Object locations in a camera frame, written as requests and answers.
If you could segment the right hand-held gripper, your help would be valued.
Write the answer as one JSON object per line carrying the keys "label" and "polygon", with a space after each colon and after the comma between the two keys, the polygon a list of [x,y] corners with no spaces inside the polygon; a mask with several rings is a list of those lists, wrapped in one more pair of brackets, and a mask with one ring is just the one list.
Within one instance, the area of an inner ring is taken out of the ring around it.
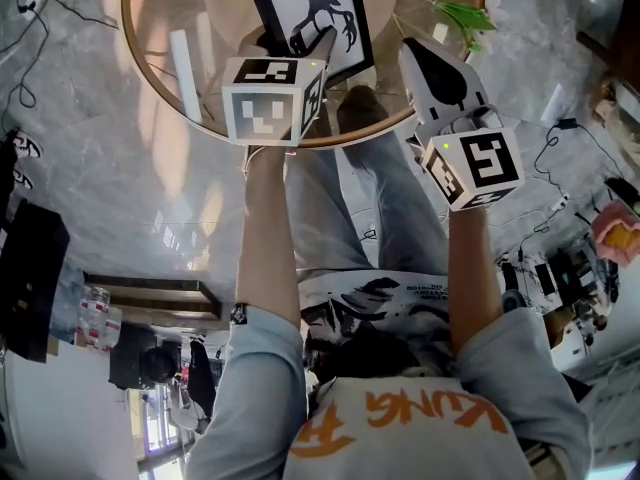
{"label": "right hand-held gripper", "polygon": [[421,123],[461,115],[436,132],[416,130],[423,147],[420,165],[459,212],[493,204],[524,185],[523,164],[511,128],[504,127],[476,71],[442,45],[408,37],[399,66],[407,97]]}

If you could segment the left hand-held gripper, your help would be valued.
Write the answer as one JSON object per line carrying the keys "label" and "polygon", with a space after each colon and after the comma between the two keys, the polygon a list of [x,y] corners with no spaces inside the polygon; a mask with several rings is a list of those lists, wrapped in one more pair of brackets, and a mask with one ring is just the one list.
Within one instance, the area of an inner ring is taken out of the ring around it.
{"label": "left hand-held gripper", "polygon": [[337,30],[330,25],[309,43],[291,37],[293,58],[232,57],[221,87],[228,138],[253,146],[297,147],[317,118]]}

